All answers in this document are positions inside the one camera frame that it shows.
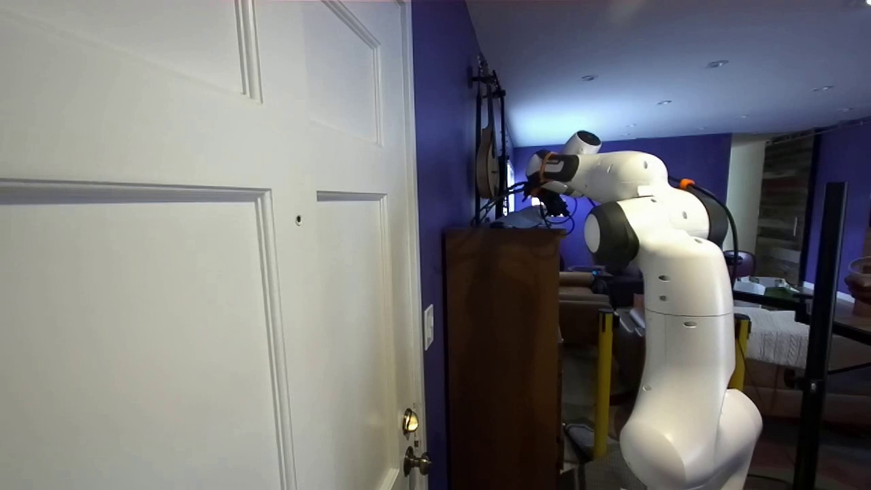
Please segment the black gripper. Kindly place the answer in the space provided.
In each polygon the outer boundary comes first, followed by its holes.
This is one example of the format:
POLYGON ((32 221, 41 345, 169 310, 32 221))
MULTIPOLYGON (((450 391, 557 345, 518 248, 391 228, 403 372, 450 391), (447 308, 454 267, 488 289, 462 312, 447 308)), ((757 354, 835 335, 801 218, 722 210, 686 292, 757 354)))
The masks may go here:
POLYGON ((565 218, 568 216, 568 205, 562 201, 562 197, 557 191, 550 188, 538 188, 535 199, 543 205, 543 210, 556 218, 565 218))

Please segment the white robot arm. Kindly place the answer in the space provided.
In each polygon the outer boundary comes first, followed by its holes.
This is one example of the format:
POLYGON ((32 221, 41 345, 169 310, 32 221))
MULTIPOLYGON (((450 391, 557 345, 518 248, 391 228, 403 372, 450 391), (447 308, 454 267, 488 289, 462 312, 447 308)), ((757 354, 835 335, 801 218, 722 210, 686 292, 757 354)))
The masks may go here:
POLYGON ((584 197, 584 244, 606 270, 643 277, 644 363, 621 458, 644 490, 743 490, 763 413, 729 387, 735 372, 733 277, 716 201, 673 184, 640 149, 603 152, 587 130, 535 152, 527 191, 584 197))

